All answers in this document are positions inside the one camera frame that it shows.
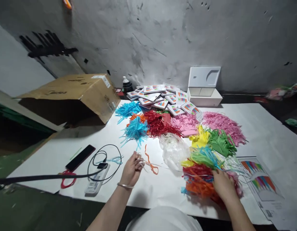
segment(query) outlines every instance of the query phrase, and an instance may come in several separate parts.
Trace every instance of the dark floor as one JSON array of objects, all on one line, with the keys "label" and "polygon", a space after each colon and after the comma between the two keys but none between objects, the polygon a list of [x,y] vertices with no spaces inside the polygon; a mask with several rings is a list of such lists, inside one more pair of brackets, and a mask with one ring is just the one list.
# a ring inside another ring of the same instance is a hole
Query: dark floor
[{"label": "dark floor", "polygon": [[[254,103],[254,96],[223,95],[222,103]],[[297,97],[288,101],[261,103],[273,116],[284,122],[297,119]],[[39,144],[21,153],[0,157],[0,178],[9,175]],[[72,199],[43,193],[35,189],[17,187],[11,194],[0,191],[0,230],[85,230],[104,203]],[[119,230],[125,227],[144,209],[127,207]],[[203,230],[232,230],[231,223],[197,218]],[[274,226],[256,226],[257,230],[275,230]]]}]

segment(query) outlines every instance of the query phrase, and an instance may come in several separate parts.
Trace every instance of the bangle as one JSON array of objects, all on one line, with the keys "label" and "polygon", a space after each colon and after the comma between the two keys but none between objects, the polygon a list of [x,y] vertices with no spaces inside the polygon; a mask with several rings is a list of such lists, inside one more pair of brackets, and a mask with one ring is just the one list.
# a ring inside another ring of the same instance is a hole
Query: bangle
[{"label": "bangle", "polygon": [[120,183],[117,183],[118,186],[121,186],[123,188],[131,188],[133,189],[134,187],[133,186],[129,186],[129,185],[125,185],[125,184],[120,184]]}]

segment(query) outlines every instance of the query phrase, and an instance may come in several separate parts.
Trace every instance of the right hand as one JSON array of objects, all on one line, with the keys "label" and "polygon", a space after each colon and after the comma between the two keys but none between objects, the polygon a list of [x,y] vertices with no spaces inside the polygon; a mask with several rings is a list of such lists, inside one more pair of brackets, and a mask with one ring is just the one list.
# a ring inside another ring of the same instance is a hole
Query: right hand
[{"label": "right hand", "polygon": [[234,187],[234,180],[229,178],[226,172],[221,170],[212,171],[214,175],[213,185],[223,202],[239,199]]}]

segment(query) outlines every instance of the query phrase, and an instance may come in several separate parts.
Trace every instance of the cardboard box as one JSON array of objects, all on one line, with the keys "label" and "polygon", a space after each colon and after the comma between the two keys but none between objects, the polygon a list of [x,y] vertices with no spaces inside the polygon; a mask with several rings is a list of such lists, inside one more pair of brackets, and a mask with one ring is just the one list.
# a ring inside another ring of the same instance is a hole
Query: cardboard box
[{"label": "cardboard box", "polygon": [[17,98],[56,125],[75,126],[105,124],[120,102],[107,74],[67,75]]}]

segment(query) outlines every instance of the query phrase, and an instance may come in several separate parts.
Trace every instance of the clear plastic bag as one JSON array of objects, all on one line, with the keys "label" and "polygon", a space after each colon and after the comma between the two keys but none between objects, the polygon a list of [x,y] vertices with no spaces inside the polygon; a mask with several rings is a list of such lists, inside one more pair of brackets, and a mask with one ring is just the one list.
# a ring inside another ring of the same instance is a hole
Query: clear plastic bag
[{"label": "clear plastic bag", "polygon": [[190,156],[188,145],[173,133],[162,134],[159,137],[159,144],[163,150],[163,160],[165,164],[174,171],[182,171],[180,162]]}]

